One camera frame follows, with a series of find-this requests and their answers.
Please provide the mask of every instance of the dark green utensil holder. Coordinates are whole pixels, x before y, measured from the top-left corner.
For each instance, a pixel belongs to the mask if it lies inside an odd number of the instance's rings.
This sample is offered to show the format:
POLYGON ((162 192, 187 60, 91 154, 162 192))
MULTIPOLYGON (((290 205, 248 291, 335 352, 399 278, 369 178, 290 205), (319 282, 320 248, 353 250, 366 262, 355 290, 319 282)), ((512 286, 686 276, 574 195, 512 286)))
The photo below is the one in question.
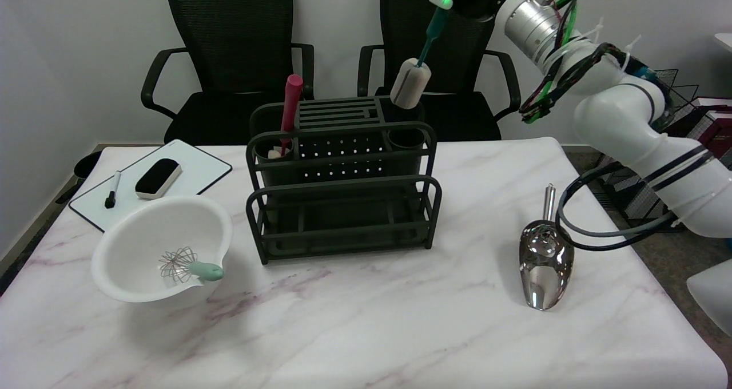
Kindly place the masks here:
POLYGON ((282 109, 254 111, 246 147, 254 186, 246 215, 262 264, 432 247, 442 191, 431 177, 437 139, 421 106, 401 110, 388 97, 301 102, 291 133, 271 130, 282 109), (267 159, 281 138, 292 152, 267 159))

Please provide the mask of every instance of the whiteboard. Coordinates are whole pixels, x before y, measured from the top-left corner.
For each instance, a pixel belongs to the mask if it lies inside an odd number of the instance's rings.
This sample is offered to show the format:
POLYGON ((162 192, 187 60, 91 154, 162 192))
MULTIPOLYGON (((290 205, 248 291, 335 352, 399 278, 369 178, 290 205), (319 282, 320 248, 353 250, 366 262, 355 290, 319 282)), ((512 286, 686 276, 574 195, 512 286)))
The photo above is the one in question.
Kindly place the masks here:
POLYGON ((173 159, 182 170, 165 196, 200 195, 232 169, 227 162, 183 141, 174 140, 120 170, 122 176, 115 195, 117 203, 112 209, 104 207, 104 201, 109 196, 113 176, 77 196, 69 207, 102 232, 107 231, 149 201, 138 198, 135 185, 160 159, 173 159))

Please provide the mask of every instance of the table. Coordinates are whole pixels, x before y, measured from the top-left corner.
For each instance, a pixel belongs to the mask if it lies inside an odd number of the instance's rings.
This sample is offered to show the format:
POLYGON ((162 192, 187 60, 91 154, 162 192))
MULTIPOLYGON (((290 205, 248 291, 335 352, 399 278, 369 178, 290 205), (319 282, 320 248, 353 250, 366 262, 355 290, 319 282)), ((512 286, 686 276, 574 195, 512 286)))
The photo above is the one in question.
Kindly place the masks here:
POLYGON ((714 35, 714 38, 717 39, 717 42, 719 42, 722 47, 732 51, 732 33, 719 33, 714 35))
MULTIPOLYGON (((266 267, 246 225, 244 148, 203 149, 234 167, 204 193, 234 223, 209 302, 165 312, 106 297, 89 272, 102 233, 66 209, 0 299, 2 387, 726 387, 632 248, 577 251, 559 305, 526 306, 519 233, 541 216, 547 183, 577 176, 554 139, 440 144, 429 251, 266 267)), ((150 150, 105 149, 85 187, 150 150)), ((567 213, 615 229, 586 189, 567 213)))

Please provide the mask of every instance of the chair armrest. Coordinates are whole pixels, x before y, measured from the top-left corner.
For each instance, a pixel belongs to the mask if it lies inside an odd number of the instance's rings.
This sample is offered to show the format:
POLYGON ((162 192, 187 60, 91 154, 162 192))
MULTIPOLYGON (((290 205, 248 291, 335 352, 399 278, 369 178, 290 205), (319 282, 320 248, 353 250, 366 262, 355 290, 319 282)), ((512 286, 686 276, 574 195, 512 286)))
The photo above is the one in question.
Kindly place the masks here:
POLYGON ((511 60, 510 55, 492 50, 484 51, 483 55, 494 55, 498 57, 499 61, 501 62, 501 67, 504 70, 504 75, 506 77, 506 84, 508 86, 508 94, 511 103, 508 108, 504 109, 502 112, 498 113, 495 116, 496 121, 499 121, 507 115, 517 112, 518 109, 521 107, 521 88, 520 86, 518 86, 518 76, 516 76, 516 68, 513 66, 513 60, 511 60))
POLYGON ((374 50, 384 50, 384 45, 361 47, 359 57, 358 97, 368 96, 368 79, 371 74, 371 58, 374 50))
POLYGON ((303 53, 303 97, 306 100, 315 100, 316 49, 313 45, 301 43, 292 43, 292 47, 303 53))
POLYGON ((177 49, 163 50, 160 53, 157 53, 157 56, 155 56, 155 59, 152 61, 152 65, 147 72, 147 77, 145 78, 145 82, 142 85, 142 92, 140 94, 143 106, 152 110, 159 111, 160 113, 170 118, 175 118, 176 114, 173 113, 173 111, 170 109, 155 104, 155 102, 153 102, 152 100, 152 94, 155 92, 157 79, 160 78, 160 73, 162 73, 162 68, 168 61, 168 57, 170 57, 170 55, 172 55, 173 53, 183 52, 188 52, 188 50, 186 50, 185 47, 181 47, 177 49))

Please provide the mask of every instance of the floor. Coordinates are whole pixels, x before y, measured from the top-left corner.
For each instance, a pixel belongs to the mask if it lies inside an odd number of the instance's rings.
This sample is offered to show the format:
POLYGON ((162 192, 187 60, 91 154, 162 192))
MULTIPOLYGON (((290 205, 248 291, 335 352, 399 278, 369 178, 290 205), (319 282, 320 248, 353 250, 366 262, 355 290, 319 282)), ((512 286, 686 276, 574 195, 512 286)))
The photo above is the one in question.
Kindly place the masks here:
MULTIPOLYGON (((567 156, 580 173, 593 168, 597 160, 595 154, 570 153, 567 156)), ((0 296, 15 279, 60 211, 45 223, 13 266, 0 276, 0 296)), ((627 227, 619 212, 608 210, 608 213, 618 227, 627 227)), ((659 233, 637 243, 634 248, 706 344, 727 366, 730 375, 728 388, 732 389, 732 338, 706 316, 686 287, 688 277, 732 258, 732 251, 723 240, 698 237, 691 232, 659 233)))

